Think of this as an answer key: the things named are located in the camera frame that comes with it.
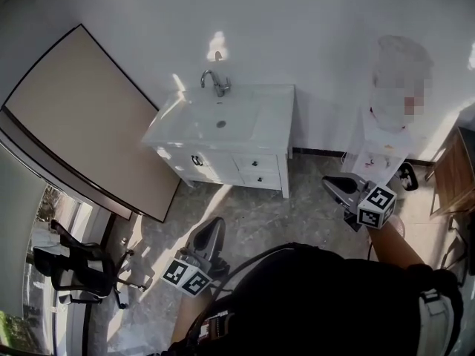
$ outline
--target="tiled floor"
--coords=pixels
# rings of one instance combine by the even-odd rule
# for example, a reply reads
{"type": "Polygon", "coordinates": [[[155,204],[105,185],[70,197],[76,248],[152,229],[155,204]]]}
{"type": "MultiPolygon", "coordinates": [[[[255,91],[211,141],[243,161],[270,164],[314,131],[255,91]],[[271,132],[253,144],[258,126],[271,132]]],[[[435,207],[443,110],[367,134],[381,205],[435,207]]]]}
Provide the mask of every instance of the tiled floor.
{"type": "MultiPolygon", "coordinates": [[[[342,209],[321,187],[321,177],[340,168],[336,158],[296,154],[289,161],[291,197],[278,191],[199,183],[191,189],[184,183],[170,207],[165,223],[135,217],[130,222],[118,219],[109,240],[109,250],[118,257],[120,239],[129,239],[135,250],[130,271],[122,277],[143,283],[145,293],[124,289],[129,309],[120,311],[114,298],[93,308],[89,332],[90,355],[146,355],[161,352],[169,345],[180,294],[159,281],[160,270],[181,247],[194,225],[213,216],[226,221],[222,256],[231,267],[241,264],[275,245],[289,241],[309,243],[339,253],[343,257],[366,258],[368,236],[365,230],[352,231],[342,220],[342,209]]],[[[424,168],[417,168],[420,187],[400,196],[397,213],[405,224],[405,237],[429,265],[440,265],[452,241],[444,218],[429,220],[433,188],[423,182],[424,168]]],[[[233,287],[238,279],[233,280],[233,287]]],[[[474,280],[467,279],[462,290],[466,298],[464,332],[454,353],[466,355],[475,346],[470,335],[475,326],[474,280]]]]}

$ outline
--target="office chair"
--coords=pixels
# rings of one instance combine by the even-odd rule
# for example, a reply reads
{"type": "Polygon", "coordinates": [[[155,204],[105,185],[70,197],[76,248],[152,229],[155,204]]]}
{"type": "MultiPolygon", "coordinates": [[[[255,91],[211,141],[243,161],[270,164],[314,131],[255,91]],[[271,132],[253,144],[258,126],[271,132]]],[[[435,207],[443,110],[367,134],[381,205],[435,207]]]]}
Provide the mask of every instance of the office chair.
{"type": "Polygon", "coordinates": [[[76,240],[66,229],[55,220],[51,220],[50,227],[60,235],[61,245],[69,248],[70,256],[51,254],[38,248],[33,248],[33,264],[43,275],[51,278],[51,283],[57,291],[80,291],[79,298],[72,294],[59,297],[59,302],[94,303],[100,304],[112,290],[119,309],[126,309],[128,305],[121,303],[117,283],[145,291],[143,285],[136,285],[121,280],[118,275],[127,256],[133,256],[134,251],[127,249],[117,263],[111,255],[96,243],[83,244],[76,240]],[[69,285],[62,285],[66,271],[72,271],[73,277],[69,285]]]}

